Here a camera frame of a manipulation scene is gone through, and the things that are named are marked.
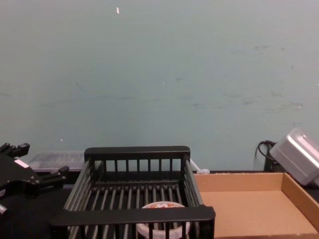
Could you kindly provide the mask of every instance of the cardboard tray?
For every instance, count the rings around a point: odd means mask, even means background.
[[[195,175],[218,239],[319,239],[319,204],[286,173]]]

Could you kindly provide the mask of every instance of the teal wall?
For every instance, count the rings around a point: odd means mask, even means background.
[[[187,145],[258,169],[293,126],[319,140],[316,0],[0,0],[0,143]]]

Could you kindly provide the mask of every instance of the plastic container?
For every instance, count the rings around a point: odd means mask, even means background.
[[[69,171],[81,171],[84,165],[84,151],[60,151],[37,153],[29,162],[35,172],[56,172],[63,166]]]
[[[314,181],[319,186],[319,146],[300,129],[294,128],[270,154],[299,183]]]

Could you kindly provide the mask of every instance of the dish rack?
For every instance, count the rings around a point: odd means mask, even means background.
[[[49,222],[52,239],[135,239],[136,224],[182,228],[183,239],[212,239],[215,212],[203,205],[185,146],[88,148],[64,209]],[[183,208],[142,209],[156,201]],[[190,231],[186,234],[186,223]]]

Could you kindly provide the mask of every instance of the container lid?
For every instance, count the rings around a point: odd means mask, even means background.
[[[150,203],[142,208],[180,208],[184,207],[182,204],[174,203],[174,202],[167,202],[167,201],[161,201],[161,202],[155,202]],[[186,223],[186,235],[189,232],[190,223]],[[137,231],[144,237],[149,238],[149,227],[145,224],[136,224]],[[182,237],[182,227],[178,227],[175,229],[169,230],[169,238],[170,239],[179,239]],[[153,229],[153,239],[165,239],[165,230],[155,230]]]

